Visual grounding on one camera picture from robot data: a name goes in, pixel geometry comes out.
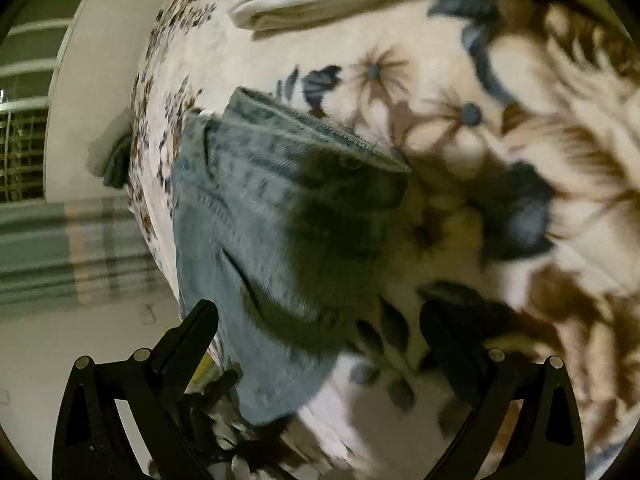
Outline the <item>blue denim pants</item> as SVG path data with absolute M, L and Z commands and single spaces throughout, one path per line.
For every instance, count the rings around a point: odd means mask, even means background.
M 171 174 L 180 302 L 216 304 L 249 422 L 297 412 L 331 374 L 374 298 L 409 174 L 391 150 L 247 88 L 184 118 Z

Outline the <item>striped grey curtain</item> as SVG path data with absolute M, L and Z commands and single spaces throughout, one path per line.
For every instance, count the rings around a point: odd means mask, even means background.
M 1 207 L 1 314 L 93 304 L 165 284 L 128 200 Z

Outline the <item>floral bed blanket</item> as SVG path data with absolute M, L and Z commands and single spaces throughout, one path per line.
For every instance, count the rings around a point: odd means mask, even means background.
M 560 358 L 603 479 L 639 426 L 639 49 L 577 0 L 398 0 L 295 28 L 236 27 L 231 0 L 166 0 L 134 93 L 129 196 L 180 302 L 171 174 L 189 113 L 237 88 L 355 133 L 409 167 L 375 295 L 321 389 L 256 425 L 209 411 L 226 479 L 421 479 L 471 413 L 420 330 L 460 300 L 483 346 Z

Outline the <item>folded grey green clothes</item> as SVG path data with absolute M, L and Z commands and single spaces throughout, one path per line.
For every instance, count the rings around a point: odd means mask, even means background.
M 128 182 L 134 114 L 125 108 L 89 143 L 87 169 L 106 188 L 122 190 Z

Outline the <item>window with white frame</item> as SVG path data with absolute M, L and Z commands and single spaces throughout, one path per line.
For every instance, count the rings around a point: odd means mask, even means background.
M 1 201 L 44 197 L 53 89 L 87 0 L 26 0 L 1 39 Z

